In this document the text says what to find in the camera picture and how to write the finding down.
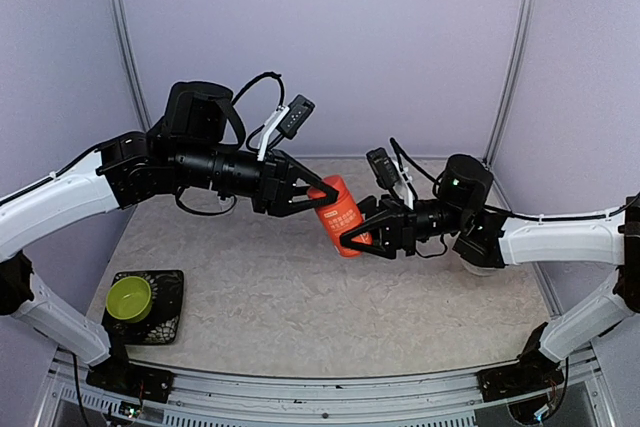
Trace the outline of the red bottle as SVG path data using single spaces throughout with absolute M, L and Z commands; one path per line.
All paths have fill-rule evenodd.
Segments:
M 346 248 L 340 243 L 340 236 L 363 223 L 364 219 L 346 181 L 340 175 L 331 175 L 323 182 L 338 192 L 337 201 L 331 205 L 317 207 L 316 215 L 327 231 L 339 254 L 346 258 L 358 257 L 361 252 Z

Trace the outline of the white pill bottle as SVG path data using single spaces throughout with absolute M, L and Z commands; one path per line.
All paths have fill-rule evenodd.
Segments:
M 237 197 L 236 196 L 230 196 L 230 197 L 219 197 L 218 198 L 218 202 L 219 202 L 219 207 L 220 207 L 220 214 L 221 215 L 226 215 L 226 214 L 230 214 L 234 211 L 236 205 L 237 205 Z

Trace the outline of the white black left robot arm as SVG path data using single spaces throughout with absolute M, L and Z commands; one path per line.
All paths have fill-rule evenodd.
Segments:
M 287 217 L 338 200 L 338 191 L 287 153 L 267 144 L 242 148 L 236 95 L 224 86 L 178 82 L 164 115 L 88 148 L 67 166 L 1 200 L 1 313 L 75 354 L 121 392 L 140 381 L 105 328 L 56 295 L 34 273 L 25 247 L 83 219 L 188 188 L 246 197 L 254 212 Z

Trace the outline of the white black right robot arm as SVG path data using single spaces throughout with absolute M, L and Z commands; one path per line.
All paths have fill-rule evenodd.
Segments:
M 561 317 L 538 327 L 513 366 L 511 380 L 535 389 L 551 366 L 639 311 L 639 199 L 619 208 L 574 216 L 524 215 L 487 205 L 492 173 L 466 154 L 448 158 L 433 178 L 433 197 L 413 196 L 408 173 L 382 148 L 367 160 L 386 193 L 358 205 L 365 220 L 342 233 L 342 246 L 393 259 L 417 245 L 450 234 L 454 252 L 472 267 L 500 270 L 539 262 L 595 262 L 615 270 Z

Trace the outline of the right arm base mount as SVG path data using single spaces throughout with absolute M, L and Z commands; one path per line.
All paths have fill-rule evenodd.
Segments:
M 524 395 L 565 380 L 559 361 L 550 360 L 540 350 L 540 339 L 547 322 L 530 334 L 514 363 L 480 370 L 476 377 L 484 402 Z

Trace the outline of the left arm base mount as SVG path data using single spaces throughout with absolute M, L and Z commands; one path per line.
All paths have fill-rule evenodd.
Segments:
M 174 374 L 169 370 L 129 363 L 91 367 L 86 378 L 90 386 L 159 403 L 168 401 L 173 381 Z

